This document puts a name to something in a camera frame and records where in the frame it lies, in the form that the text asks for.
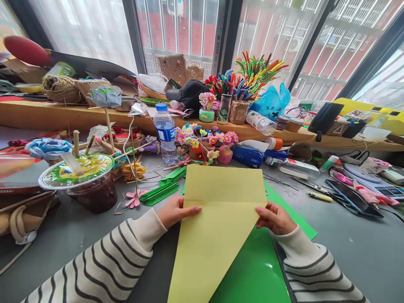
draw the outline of blue label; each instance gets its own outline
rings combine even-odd
[[[170,142],[175,139],[174,128],[169,130],[157,129],[157,135],[159,136],[160,141]]]

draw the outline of striped sweater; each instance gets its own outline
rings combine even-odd
[[[45,281],[23,302],[125,302],[167,230],[154,209],[128,219]],[[331,253],[298,226],[277,236],[285,271],[298,302],[369,301],[342,274]]]

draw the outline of metal bowl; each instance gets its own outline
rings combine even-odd
[[[137,102],[134,97],[122,97],[122,104],[115,109],[119,112],[130,112],[130,108]]]

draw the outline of wooden shelf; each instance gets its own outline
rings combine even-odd
[[[109,110],[111,121],[124,128],[129,127],[131,117],[128,113]],[[240,141],[252,139],[265,141],[266,136],[253,129],[248,124],[235,125],[228,123],[218,125],[216,122],[205,123],[197,119],[175,120],[175,125],[182,127],[185,123],[198,123],[205,129],[212,129],[218,126],[220,131],[234,131],[239,136]],[[3,101],[0,102],[0,125],[35,130],[68,130],[74,129],[88,131],[98,124],[105,125],[105,114],[103,109],[87,109],[82,106],[64,106],[48,102],[35,101]],[[150,117],[135,117],[134,125],[138,126],[146,134],[156,135],[154,124]],[[276,131],[275,138],[281,138],[285,146],[290,146],[296,141],[304,141],[312,147],[351,148],[365,149],[365,143],[369,151],[398,152],[404,151],[404,145],[388,142],[373,142],[355,139],[346,139],[337,136],[323,136],[321,142],[316,142],[315,134],[301,128],[300,132],[292,133],[287,130]]]

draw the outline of gray table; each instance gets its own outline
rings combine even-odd
[[[149,170],[158,165],[163,167],[161,156],[145,155],[142,162]],[[244,167],[236,161],[230,164]],[[39,174],[43,166],[38,167]],[[261,168],[267,174],[288,180],[291,184],[299,184],[277,169],[265,164]],[[162,175],[169,172],[159,171]],[[180,183],[179,194],[182,190],[181,180]],[[155,184],[158,183],[142,183],[140,187],[147,188]],[[385,218],[382,220],[357,217],[337,203],[309,198],[306,194],[308,189],[296,191],[278,184],[272,186],[318,231],[314,241],[325,245],[332,252],[344,274],[371,302],[402,302],[404,224],[398,218],[388,212],[383,212]],[[127,185],[123,180],[118,181],[116,187],[118,201],[122,200],[122,193],[135,188],[134,184]],[[43,281],[123,220],[139,218],[149,209],[140,206],[123,215],[113,215],[114,207],[103,214],[93,215],[66,195],[61,200],[62,203],[49,212],[32,246],[0,276],[2,302],[23,300]],[[165,203],[166,200],[154,208],[158,210]],[[167,302],[178,232],[179,224],[176,224],[155,244],[153,258],[128,302]],[[0,238],[0,266],[3,267],[20,249],[10,236]]]

